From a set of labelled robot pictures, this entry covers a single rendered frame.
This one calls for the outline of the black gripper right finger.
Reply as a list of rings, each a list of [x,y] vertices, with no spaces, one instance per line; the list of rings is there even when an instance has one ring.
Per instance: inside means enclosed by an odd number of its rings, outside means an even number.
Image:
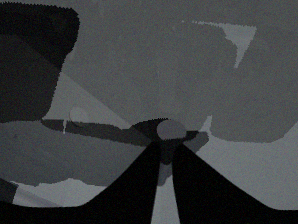
[[[180,224],[298,224],[298,210],[255,200],[184,144],[174,153],[172,179]]]

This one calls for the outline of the grey metal pin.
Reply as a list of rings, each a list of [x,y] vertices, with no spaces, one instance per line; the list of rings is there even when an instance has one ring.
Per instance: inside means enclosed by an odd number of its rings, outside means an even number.
[[[170,165],[173,163],[177,145],[184,143],[186,128],[180,121],[164,120],[158,124],[156,135],[157,140],[161,143],[161,163],[157,185],[162,186],[165,184],[166,175],[168,175]]]

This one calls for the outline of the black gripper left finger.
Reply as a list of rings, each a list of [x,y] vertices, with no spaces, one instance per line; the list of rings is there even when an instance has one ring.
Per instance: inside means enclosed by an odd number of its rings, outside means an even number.
[[[152,141],[112,185],[86,204],[31,208],[0,201],[0,224],[152,224],[160,163],[160,141]]]

